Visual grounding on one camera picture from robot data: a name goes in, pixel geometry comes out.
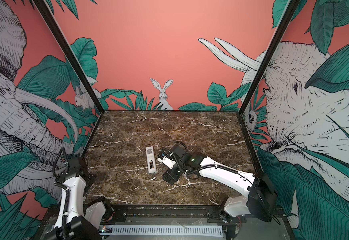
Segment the white remote control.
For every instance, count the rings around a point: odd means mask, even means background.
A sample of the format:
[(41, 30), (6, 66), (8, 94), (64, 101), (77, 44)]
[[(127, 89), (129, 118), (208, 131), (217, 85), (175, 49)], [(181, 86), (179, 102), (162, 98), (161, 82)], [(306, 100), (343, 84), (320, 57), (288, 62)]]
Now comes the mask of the white remote control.
[(157, 172), (157, 170), (156, 170), (156, 164), (155, 164), (155, 157), (154, 157), (153, 147), (145, 148), (145, 152), (146, 152), (148, 173), (149, 174), (155, 174)]

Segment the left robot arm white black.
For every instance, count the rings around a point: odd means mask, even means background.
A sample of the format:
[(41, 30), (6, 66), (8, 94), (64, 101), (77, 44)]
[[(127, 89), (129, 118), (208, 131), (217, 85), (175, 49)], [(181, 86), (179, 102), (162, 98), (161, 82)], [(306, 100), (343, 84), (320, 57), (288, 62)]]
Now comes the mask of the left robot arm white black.
[(55, 186), (61, 188), (60, 210), (53, 229), (44, 235), (46, 240), (101, 240), (99, 226), (106, 212), (103, 201), (83, 210), (83, 197), (89, 179), (83, 157), (67, 161), (68, 169), (60, 175)]

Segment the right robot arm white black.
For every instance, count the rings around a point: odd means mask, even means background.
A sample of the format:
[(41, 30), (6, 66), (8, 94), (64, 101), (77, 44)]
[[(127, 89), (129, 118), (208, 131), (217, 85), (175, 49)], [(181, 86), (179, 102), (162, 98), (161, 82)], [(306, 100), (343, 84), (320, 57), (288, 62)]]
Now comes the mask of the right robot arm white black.
[(168, 167), (162, 178), (171, 185), (177, 182), (181, 175), (189, 177), (195, 174), (215, 180), (240, 193), (239, 197), (229, 197), (223, 203), (220, 216), (224, 221), (227, 222), (230, 217), (247, 214), (268, 223), (275, 219), (273, 212), (278, 194), (264, 172), (253, 174), (235, 170), (200, 153), (191, 155), (186, 152), (177, 155), (161, 149), (157, 159)]

